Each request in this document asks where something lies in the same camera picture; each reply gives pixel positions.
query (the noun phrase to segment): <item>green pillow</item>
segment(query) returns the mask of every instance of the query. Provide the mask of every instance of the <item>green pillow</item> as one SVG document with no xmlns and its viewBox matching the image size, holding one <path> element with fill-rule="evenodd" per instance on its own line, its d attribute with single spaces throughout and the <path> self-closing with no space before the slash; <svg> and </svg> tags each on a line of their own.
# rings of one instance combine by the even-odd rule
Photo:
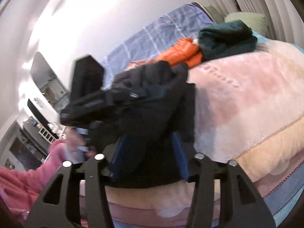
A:
<svg viewBox="0 0 304 228">
<path fill-rule="evenodd" d="M 219 13 L 219 11 L 212 5 L 204 6 L 204 9 L 207 11 L 211 19 L 217 23 L 221 24 L 224 22 L 224 17 Z"/>
<path fill-rule="evenodd" d="M 241 20 L 253 31 L 257 32 L 262 36 L 266 36 L 268 25 L 265 16 L 261 13 L 248 13 L 248 12 L 237 12 L 230 13 L 225 17 L 225 22 Z"/>
</svg>

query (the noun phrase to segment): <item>clothes pile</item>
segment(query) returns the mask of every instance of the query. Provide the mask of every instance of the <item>clothes pile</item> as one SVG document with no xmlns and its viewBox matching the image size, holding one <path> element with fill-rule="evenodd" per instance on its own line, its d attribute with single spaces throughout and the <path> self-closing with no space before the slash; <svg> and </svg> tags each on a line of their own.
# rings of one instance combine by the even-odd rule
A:
<svg viewBox="0 0 304 228">
<path fill-rule="evenodd" d="M 124 170 L 112 186 L 149 188 L 182 179 L 172 135 L 178 133 L 183 143 L 194 143 L 195 85 L 188 84 L 187 78 L 187 64 L 171 67 L 166 61 L 115 75 L 110 93 L 121 109 L 89 129 L 90 140 L 100 152 L 120 138 L 118 150 L 123 150 L 123 156 L 116 162 L 132 170 L 128 174 Z"/>
<path fill-rule="evenodd" d="M 203 28 L 197 39 L 179 39 L 172 47 L 160 53 L 155 59 L 131 62 L 128 70 L 156 61 L 167 61 L 171 66 L 185 62 L 193 68 L 204 61 L 252 52 L 257 38 L 241 20 Z"/>
</svg>

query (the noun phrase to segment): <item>orange jacket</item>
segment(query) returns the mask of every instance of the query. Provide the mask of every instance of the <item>orange jacket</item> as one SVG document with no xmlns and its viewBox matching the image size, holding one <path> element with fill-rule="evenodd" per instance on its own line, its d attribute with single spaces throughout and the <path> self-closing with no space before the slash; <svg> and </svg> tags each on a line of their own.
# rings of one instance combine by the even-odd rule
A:
<svg viewBox="0 0 304 228">
<path fill-rule="evenodd" d="M 169 49 L 160 53 L 157 57 L 157 61 L 167 61 L 171 66 L 185 62 L 189 68 L 193 68 L 201 64 L 203 60 L 203 54 L 198 45 L 192 43 L 192 38 L 179 39 Z"/>
</svg>

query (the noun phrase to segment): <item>metal screw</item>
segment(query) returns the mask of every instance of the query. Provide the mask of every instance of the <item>metal screw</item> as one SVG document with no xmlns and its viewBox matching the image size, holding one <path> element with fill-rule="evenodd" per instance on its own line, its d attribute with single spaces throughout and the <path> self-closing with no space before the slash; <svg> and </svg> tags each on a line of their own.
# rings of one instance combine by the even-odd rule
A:
<svg viewBox="0 0 304 228">
<path fill-rule="evenodd" d="M 195 154 L 195 155 L 194 155 L 194 158 L 196 158 L 196 159 L 204 159 L 204 158 L 205 158 L 205 155 L 204 155 L 204 154 L 201 154 L 201 153 L 198 153 L 198 154 Z"/>
<path fill-rule="evenodd" d="M 133 97 L 133 98 L 138 98 L 139 97 L 139 95 L 136 94 L 136 93 L 130 93 L 130 96 Z"/>
<path fill-rule="evenodd" d="M 231 159 L 231 160 L 228 161 L 228 165 L 237 166 L 238 163 L 235 160 Z"/>
<path fill-rule="evenodd" d="M 104 154 L 97 154 L 97 155 L 95 155 L 94 158 L 95 158 L 96 160 L 102 160 L 102 159 L 105 158 L 105 156 L 104 156 Z"/>
<path fill-rule="evenodd" d="M 72 165 L 72 162 L 71 161 L 64 161 L 63 163 L 62 163 L 62 166 L 63 167 L 70 167 Z"/>
</svg>

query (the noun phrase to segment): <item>pink clothing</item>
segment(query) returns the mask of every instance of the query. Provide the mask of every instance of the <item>pink clothing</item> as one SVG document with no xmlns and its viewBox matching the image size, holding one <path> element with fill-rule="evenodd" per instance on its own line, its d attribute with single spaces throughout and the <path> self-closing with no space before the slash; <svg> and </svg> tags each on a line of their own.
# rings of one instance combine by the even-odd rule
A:
<svg viewBox="0 0 304 228">
<path fill-rule="evenodd" d="M 27 218 L 40 191 L 65 161 L 65 140 L 55 140 L 49 147 L 48 160 L 36 170 L 20 172 L 0 167 L 0 196 L 21 223 Z"/>
</svg>

